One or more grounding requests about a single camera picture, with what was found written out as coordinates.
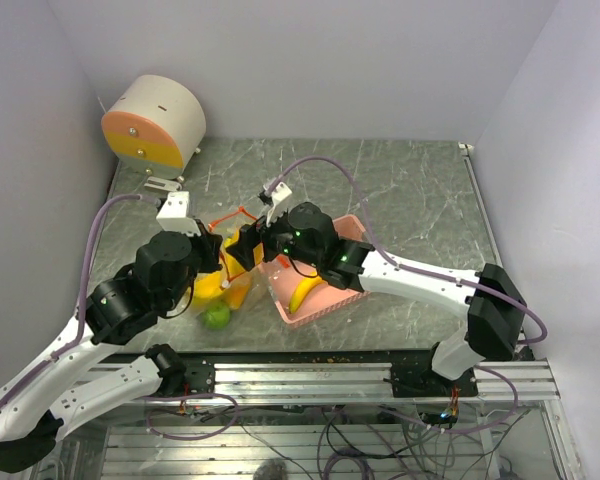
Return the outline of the yellow toy mango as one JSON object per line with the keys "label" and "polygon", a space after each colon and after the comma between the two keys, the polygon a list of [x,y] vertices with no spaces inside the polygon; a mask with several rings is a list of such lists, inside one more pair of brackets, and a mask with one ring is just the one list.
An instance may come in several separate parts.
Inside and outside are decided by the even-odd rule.
{"label": "yellow toy mango", "polygon": [[252,276],[249,273],[238,276],[224,290],[221,300],[231,311],[239,310],[251,290],[252,282]]}

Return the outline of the pink plastic basket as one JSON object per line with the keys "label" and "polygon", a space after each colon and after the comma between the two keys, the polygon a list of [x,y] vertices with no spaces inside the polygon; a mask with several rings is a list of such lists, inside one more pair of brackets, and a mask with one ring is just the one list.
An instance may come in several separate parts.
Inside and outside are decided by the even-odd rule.
{"label": "pink plastic basket", "polygon": [[309,254],[293,253],[292,256],[298,270],[293,268],[292,262],[284,255],[258,266],[269,282],[269,291],[279,315],[288,326],[296,328],[312,322],[365,296],[365,293],[351,289],[340,290],[324,282],[311,291],[295,314],[290,314],[288,303],[291,294],[304,278],[309,278],[312,272],[316,272],[316,268],[307,263],[311,258]]}

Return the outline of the clear zip bag red zipper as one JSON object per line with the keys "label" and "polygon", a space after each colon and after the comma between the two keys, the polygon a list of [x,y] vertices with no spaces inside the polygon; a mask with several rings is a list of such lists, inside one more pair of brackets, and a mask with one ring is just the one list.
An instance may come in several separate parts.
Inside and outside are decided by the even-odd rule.
{"label": "clear zip bag red zipper", "polygon": [[186,295],[191,299],[187,312],[192,313],[209,330],[226,328],[234,313],[245,310],[247,299],[260,287],[256,270],[247,271],[232,257],[227,248],[238,240],[243,224],[251,224],[257,217],[239,206],[224,216],[211,220],[208,230],[222,237],[220,269],[200,274]]}

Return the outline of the yellow toy banana bunch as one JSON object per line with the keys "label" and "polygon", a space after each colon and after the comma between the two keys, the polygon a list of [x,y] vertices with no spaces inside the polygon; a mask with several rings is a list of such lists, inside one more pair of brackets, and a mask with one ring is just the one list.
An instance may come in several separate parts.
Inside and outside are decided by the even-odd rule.
{"label": "yellow toy banana bunch", "polygon": [[288,311],[290,314],[295,314],[307,296],[311,293],[319,285],[323,284],[324,280],[318,276],[304,278],[295,288],[293,293],[291,294],[289,303],[288,303]]}

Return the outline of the green round toy fruit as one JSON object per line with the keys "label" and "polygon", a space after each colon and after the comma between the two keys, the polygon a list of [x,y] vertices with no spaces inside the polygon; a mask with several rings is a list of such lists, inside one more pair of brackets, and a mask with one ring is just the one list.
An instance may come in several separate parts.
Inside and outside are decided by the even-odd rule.
{"label": "green round toy fruit", "polygon": [[208,329],[222,330],[231,320],[231,310],[223,301],[210,304],[201,315],[202,323]]}

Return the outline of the yellow starfruit slice toy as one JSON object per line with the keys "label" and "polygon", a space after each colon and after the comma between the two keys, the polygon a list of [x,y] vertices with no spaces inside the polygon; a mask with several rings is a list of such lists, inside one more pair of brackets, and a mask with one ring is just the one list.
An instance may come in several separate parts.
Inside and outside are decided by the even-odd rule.
{"label": "yellow starfruit slice toy", "polygon": [[199,276],[192,287],[191,306],[201,308],[223,294],[225,290],[225,274],[216,271],[205,276]]}

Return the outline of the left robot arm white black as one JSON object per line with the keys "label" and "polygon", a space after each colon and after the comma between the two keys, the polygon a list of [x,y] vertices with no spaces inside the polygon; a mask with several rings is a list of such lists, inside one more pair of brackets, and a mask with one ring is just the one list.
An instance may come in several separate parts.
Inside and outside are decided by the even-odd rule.
{"label": "left robot arm white black", "polygon": [[131,399],[172,397],[182,389],[186,367],[167,344],[152,346],[90,385],[77,382],[167,318],[199,274],[220,270],[221,236],[197,226],[192,235],[154,235],[134,262],[100,283],[56,340],[0,389],[0,471],[28,469],[69,433]]}

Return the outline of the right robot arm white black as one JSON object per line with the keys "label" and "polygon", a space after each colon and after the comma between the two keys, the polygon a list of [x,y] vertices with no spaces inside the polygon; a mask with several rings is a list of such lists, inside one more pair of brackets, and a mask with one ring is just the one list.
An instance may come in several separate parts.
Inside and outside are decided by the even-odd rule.
{"label": "right robot arm white black", "polygon": [[241,226],[226,251],[246,270],[284,256],[290,264],[313,267],[336,289],[404,297],[463,319],[461,328],[428,351],[426,365],[408,385],[416,393],[443,395],[475,365],[515,356],[526,303],[498,265],[487,263],[475,272],[390,255],[341,235],[333,219],[310,202],[275,220],[261,217]]}

